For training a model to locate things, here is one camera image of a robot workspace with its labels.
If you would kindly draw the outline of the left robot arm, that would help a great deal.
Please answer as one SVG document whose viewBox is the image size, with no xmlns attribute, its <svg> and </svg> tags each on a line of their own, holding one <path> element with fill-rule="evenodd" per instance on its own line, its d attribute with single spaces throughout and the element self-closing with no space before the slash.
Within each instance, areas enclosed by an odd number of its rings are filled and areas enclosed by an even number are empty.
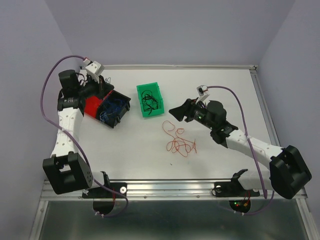
<svg viewBox="0 0 320 240">
<path fill-rule="evenodd" d="M 103 179 L 94 182 L 97 173 L 92 172 L 89 160 L 79 144 L 86 100 L 96 97 L 103 100 L 114 89 L 102 76 L 94 80 L 90 75 L 84 82 L 78 79 L 75 70 L 64 70 L 58 74 L 61 90 L 58 94 L 58 128 L 56 143 L 42 167 L 57 195 L 94 188 L 100 197 L 111 193 L 111 184 Z"/>
</svg>

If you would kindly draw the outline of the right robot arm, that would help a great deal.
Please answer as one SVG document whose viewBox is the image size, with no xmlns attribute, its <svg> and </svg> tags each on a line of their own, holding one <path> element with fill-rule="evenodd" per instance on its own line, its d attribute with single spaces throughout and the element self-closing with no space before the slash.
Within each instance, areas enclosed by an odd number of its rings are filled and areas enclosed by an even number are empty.
<svg viewBox="0 0 320 240">
<path fill-rule="evenodd" d="M 254 160 L 257 176 L 247 169 L 230 182 L 231 192 L 242 195 L 247 190 L 262 190 L 264 195 L 274 191 L 292 199 L 312 179 L 300 151 L 292 146 L 272 145 L 240 130 L 227 121 L 227 111 L 221 102 L 211 100 L 207 105 L 188 98 L 181 106 L 168 111 L 179 122 L 196 121 L 210 129 L 215 143 L 242 153 Z"/>
</svg>

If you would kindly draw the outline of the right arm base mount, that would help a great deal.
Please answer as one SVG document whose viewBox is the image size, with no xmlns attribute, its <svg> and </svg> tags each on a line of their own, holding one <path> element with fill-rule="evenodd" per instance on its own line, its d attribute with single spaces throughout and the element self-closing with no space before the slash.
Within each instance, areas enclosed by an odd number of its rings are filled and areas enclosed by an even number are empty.
<svg viewBox="0 0 320 240">
<path fill-rule="evenodd" d="M 254 191 L 253 189 L 246 190 L 239 182 L 239 178 L 247 171 L 248 169 L 242 169 L 234 173 L 229 181 L 216 181 L 211 194 L 217 198 L 259 197 L 259 191 Z"/>
</svg>

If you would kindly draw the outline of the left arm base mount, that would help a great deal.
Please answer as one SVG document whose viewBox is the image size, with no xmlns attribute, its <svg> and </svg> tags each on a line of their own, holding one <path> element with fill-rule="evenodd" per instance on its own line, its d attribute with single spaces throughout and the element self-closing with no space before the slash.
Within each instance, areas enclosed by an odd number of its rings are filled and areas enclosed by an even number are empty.
<svg viewBox="0 0 320 240">
<path fill-rule="evenodd" d="M 117 194 L 105 190 L 103 187 L 99 186 L 95 181 L 93 181 L 91 188 L 82 191 L 83 199 L 116 199 L 122 198 L 119 194 L 127 195 L 128 184 L 124 181 L 111 181 L 109 176 L 104 172 L 93 172 L 93 178 L 97 180 L 104 187 L 117 192 Z"/>
</svg>

